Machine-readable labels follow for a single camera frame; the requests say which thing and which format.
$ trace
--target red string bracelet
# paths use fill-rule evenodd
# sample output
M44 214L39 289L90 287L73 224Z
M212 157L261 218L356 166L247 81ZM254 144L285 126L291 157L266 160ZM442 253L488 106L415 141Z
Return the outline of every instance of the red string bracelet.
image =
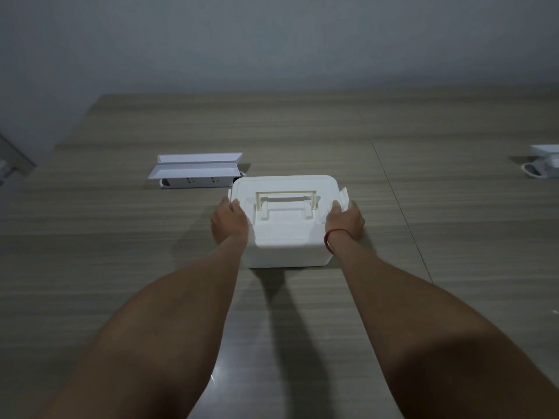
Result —
M331 232L334 231L345 231L348 233L348 235L351 237L351 239L353 239L353 235L351 235L351 233L347 230L347 229L343 229L343 228L336 228L336 229L331 229L329 231L327 231L324 234L324 245L326 246L326 248L328 249L328 251L330 251L330 253L332 253L332 255L334 255L334 252L332 251L332 249L330 248L330 246L328 245L328 237L330 236Z

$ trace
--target box handle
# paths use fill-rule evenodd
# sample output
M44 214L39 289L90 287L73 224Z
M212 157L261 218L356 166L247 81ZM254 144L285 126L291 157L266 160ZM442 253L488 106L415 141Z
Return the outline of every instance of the box handle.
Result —
M265 191L256 193L256 210L262 210L262 197L277 194L308 194L311 196L311 210L316 210L316 191Z

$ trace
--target person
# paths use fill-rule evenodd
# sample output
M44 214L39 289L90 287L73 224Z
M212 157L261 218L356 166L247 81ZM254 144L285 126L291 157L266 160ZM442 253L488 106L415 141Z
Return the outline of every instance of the person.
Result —
M391 393L406 419L559 418L559 390L495 325L358 243L365 220L334 202L339 259ZM99 331L42 418L186 417L206 388L233 298L248 221L227 197L218 246L151 283Z

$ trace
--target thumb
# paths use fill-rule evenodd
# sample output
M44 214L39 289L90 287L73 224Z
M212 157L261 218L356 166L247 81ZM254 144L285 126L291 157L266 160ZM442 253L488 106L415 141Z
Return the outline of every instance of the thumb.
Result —
M338 200L334 200L332 202L332 209L330 210L331 213L338 214L342 212L342 206L340 205Z
M239 200L237 200L237 198L235 198L233 200L233 203L231 203L231 210L234 211L235 213L242 213L244 214L243 209L241 209L241 203Z

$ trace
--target wall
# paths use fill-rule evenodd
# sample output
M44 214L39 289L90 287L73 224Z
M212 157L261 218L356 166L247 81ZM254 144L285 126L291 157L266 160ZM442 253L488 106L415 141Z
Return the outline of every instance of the wall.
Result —
M0 132L36 162L101 93L559 80L559 0L0 3Z

